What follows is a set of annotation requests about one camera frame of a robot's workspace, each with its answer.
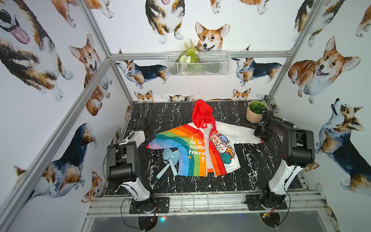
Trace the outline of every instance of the white sleeve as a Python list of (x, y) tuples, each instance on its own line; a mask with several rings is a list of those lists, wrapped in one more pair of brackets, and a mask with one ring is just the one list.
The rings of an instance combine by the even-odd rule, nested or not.
[(233, 138), (234, 143), (261, 143), (260, 139), (254, 135), (255, 129), (231, 125), (216, 121), (216, 129), (219, 133)]

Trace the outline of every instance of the rainbow jacket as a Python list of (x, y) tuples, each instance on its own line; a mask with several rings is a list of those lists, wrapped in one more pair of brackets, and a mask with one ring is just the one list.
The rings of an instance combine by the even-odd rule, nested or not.
[(239, 169), (234, 149), (238, 143), (260, 143), (254, 129), (215, 121), (213, 109), (203, 100), (193, 108), (192, 123), (155, 135), (147, 148), (177, 148), (180, 152), (178, 175), (216, 176)]

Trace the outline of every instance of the beige flower pot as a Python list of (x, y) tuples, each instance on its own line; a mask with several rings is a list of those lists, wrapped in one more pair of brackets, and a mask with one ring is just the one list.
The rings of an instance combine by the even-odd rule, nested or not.
[(249, 103), (249, 105), (247, 106), (247, 111), (246, 111), (246, 119), (249, 121), (249, 122), (251, 122), (251, 123), (258, 123), (258, 122), (260, 122), (261, 120), (262, 120), (262, 118), (263, 118), (263, 115), (262, 114), (256, 114), (256, 113), (254, 113), (254, 112), (252, 112), (251, 110), (250, 110), (250, 104), (251, 103), (253, 103), (253, 102), (256, 102), (256, 101), (252, 101), (252, 102), (250, 102)]

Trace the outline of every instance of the black marble tabletop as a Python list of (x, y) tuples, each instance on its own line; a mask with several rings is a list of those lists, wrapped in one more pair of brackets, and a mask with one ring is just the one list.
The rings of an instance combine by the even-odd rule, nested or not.
[[(254, 124), (246, 120), (247, 101), (207, 103), (214, 109), (215, 120), (254, 128)], [(151, 130), (155, 134), (190, 123), (194, 105), (195, 102), (136, 103), (128, 130), (134, 127), (136, 115), (151, 119)], [(138, 148), (138, 153), (142, 177), (148, 181), (148, 185), (155, 193), (220, 192), (262, 189), (281, 163), (278, 155), (280, 146), (281, 141), (277, 134), (264, 144), (236, 144), (235, 150), (241, 168), (217, 178), (213, 177), (212, 173), (207, 177), (174, 177), (169, 168), (162, 178), (157, 180), (156, 175), (166, 165), (162, 158), (162, 150), (151, 150), (141, 146)], [(302, 188), (297, 177), (290, 188)], [(123, 194), (129, 192), (115, 183), (109, 183), (105, 191), (105, 195)]]

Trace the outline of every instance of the white wire shelf basket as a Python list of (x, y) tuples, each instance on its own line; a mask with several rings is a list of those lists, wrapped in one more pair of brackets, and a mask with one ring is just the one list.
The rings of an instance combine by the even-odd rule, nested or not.
[(167, 52), (169, 76), (226, 76), (231, 56), (228, 51), (199, 52), (199, 63), (179, 63), (181, 52)]

